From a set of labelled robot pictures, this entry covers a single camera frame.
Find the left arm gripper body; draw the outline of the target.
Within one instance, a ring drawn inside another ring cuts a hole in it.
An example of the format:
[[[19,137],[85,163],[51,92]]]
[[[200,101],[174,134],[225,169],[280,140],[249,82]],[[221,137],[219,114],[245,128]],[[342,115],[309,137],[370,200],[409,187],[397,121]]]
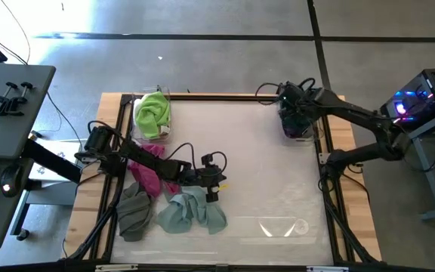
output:
[[[205,193],[206,202],[217,202],[218,192],[216,189],[219,185],[220,169],[216,164],[213,164],[213,154],[205,154],[201,157],[203,167],[200,168],[202,176],[205,179],[206,186],[204,187],[207,192]],[[192,156],[192,170],[197,169],[195,157]]]

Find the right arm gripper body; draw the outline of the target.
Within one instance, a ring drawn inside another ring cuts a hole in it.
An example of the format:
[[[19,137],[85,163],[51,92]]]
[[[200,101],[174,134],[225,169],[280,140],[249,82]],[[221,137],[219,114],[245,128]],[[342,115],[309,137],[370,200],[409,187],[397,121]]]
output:
[[[302,114],[295,104],[296,96],[283,91],[279,96],[279,117],[283,128],[309,128],[310,120]]]

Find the mint green towel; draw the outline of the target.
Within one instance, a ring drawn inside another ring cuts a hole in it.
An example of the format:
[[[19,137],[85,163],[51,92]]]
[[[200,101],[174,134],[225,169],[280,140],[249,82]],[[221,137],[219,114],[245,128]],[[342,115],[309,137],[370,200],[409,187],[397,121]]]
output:
[[[201,187],[183,187],[173,195],[163,209],[156,223],[166,233],[190,232],[193,222],[205,227],[209,234],[216,234],[227,227],[227,217],[215,202],[207,202]]]

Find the magenta towel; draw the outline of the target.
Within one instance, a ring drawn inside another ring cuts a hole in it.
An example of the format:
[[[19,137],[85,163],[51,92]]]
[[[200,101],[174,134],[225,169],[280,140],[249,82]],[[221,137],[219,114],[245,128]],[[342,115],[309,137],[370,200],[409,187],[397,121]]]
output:
[[[150,168],[130,160],[128,169],[131,171],[136,182],[154,199],[161,193],[168,193],[171,196],[180,192],[180,186],[161,180],[158,175]]]

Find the lime green towel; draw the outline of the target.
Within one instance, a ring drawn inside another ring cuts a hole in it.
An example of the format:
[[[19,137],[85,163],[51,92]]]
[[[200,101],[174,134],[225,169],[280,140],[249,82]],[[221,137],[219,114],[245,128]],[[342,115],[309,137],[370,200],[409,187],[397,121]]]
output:
[[[134,124],[146,139],[159,138],[161,127],[169,126],[171,121],[171,106],[167,97],[160,91],[145,94],[143,103],[134,119]]]

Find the grey-green towel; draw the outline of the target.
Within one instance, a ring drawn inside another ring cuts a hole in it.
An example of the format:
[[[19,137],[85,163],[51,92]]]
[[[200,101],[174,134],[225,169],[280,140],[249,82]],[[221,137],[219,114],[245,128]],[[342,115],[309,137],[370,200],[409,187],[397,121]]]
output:
[[[135,182],[123,190],[116,212],[119,235],[125,242],[137,242],[143,239],[153,215],[151,204],[151,197],[139,183]]]

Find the clear plastic basket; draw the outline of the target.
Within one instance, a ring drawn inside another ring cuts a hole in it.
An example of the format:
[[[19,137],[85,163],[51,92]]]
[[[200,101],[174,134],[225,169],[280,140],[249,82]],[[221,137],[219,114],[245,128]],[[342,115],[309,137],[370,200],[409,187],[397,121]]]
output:
[[[154,86],[154,87],[144,88],[143,89],[143,94],[132,94],[132,96],[131,96],[132,97],[132,99],[131,99],[131,102],[132,102],[132,114],[131,114],[132,131],[131,131],[131,136],[136,141],[140,141],[140,142],[144,142],[144,141],[163,141],[171,133],[171,121],[170,121],[170,125],[169,126],[165,126],[165,127],[162,126],[161,127],[161,135],[160,135],[159,138],[146,139],[140,133],[138,127],[134,124],[134,118],[133,118],[134,100],[136,98],[142,98],[145,94],[153,93],[155,91],[162,92],[167,97],[168,101],[170,102],[170,106],[171,106],[171,95],[170,95],[170,91],[168,90],[168,88],[166,86],[157,85],[157,86]]]
[[[311,142],[311,141],[315,141],[317,139],[321,138],[321,134],[320,132],[316,132],[315,129],[315,125],[313,124],[313,122],[311,121],[310,118],[308,118],[310,120],[310,124],[311,126],[306,130],[306,132],[304,133],[302,138],[290,138],[294,141],[299,141],[299,142]]]

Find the white box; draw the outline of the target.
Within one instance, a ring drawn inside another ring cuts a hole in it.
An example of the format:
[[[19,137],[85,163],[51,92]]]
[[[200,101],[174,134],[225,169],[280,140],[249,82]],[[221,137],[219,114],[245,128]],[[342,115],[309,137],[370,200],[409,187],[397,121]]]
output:
[[[47,140],[37,140],[36,142],[53,154],[74,164],[77,163],[77,158],[74,157],[74,154],[80,151],[79,142]],[[29,173],[29,179],[50,183],[69,181],[69,179],[60,176],[56,172],[53,172],[36,162],[33,163],[31,172]]]

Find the grey desk leg with caster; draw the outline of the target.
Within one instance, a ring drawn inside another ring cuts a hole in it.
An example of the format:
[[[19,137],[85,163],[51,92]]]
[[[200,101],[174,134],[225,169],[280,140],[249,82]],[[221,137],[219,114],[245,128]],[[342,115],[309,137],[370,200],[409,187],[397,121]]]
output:
[[[23,190],[20,201],[14,213],[14,223],[9,234],[18,241],[25,240],[30,232],[23,228],[24,220],[31,205],[73,206],[76,197],[76,183],[62,182],[43,187],[39,181],[31,181]]]

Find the black clamp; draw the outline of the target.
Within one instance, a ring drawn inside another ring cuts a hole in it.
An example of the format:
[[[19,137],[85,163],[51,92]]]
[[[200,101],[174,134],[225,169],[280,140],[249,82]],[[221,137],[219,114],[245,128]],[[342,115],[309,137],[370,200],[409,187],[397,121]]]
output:
[[[33,89],[33,85],[29,82],[22,82],[20,85],[23,87],[23,93],[19,97],[9,98],[10,102],[9,102],[7,109],[6,109],[7,115],[11,115],[11,116],[23,116],[24,115],[23,112],[18,110],[18,107],[21,104],[27,103],[27,99],[25,98],[25,96],[26,96],[26,93],[28,92],[28,90]]]
[[[7,115],[6,109],[7,109],[9,102],[10,102],[10,99],[7,98],[9,92],[11,90],[18,89],[17,85],[14,84],[13,82],[6,82],[5,84],[7,85],[8,88],[3,95],[0,95],[0,116]]]

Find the black computer mouse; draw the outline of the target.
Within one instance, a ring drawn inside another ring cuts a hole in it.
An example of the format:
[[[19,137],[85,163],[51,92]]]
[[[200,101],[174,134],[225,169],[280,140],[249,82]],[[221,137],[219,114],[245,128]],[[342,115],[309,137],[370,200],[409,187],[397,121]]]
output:
[[[11,164],[1,173],[0,188],[4,197],[10,198],[18,194],[21,188],[21,166]]]

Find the black table frame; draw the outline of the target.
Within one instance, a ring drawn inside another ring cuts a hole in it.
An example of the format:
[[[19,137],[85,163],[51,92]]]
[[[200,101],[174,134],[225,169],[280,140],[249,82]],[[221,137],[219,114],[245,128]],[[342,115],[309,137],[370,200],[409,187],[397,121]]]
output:
[[[255,97],[251,94],[217,94],[217,93],[172,93],[171,98],[187,102],[231,102],[231,103],[254,103]],[[108,121],[112,125],[130,130],[130,102],[132,97],[129,93],[104,93],[100,99],[97,119]],[[337,147],[351,150],[355,145],[352,125],[350,122],[338,117],[330,116],[327,121],[320,121],[322,139],[316,145],[319,150]],[[78,246],[89,234],[96,221],[99,220],[103,211],[110,204],[110,199],[115,193],[117,180],[115,178],[91,179],[83,190],[76,193],[76,201],[72,208],[68,231],[62,245],[63,254],[74,253]],[[363,250],[373,258],[381,260],[375,227],[372,219],[370,205],[366,199],[365,182],[359,172],[346,170],[344,176],[336,182],[335,189],[330,193],[334,204],[339,212],[343,213],[343,219],[348,221],[350,229],[362,244]],[[345,239],[340,227],[327,217],[328,227],[324,230],[332,238],[331,254],[335,260],[343,262],[361,262],[359,253],[352,247],[352,242]],[[105,224],[102,231],[97,235],[94,243],[90,245],[85,260],[109,261],[111,249],[115,237],[112,232],[116,228],[116,217],[112,217]]]

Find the silver metal bracket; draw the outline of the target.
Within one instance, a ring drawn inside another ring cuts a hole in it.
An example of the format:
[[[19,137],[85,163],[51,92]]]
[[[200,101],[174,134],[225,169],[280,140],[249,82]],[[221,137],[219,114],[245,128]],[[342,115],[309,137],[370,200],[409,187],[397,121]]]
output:
[[[137,264],[103,264],[97,265],[94,272],[126,272],[137,269]]]
[[[349,268],[336,266],[307,266],[306,272],[349,272]]]

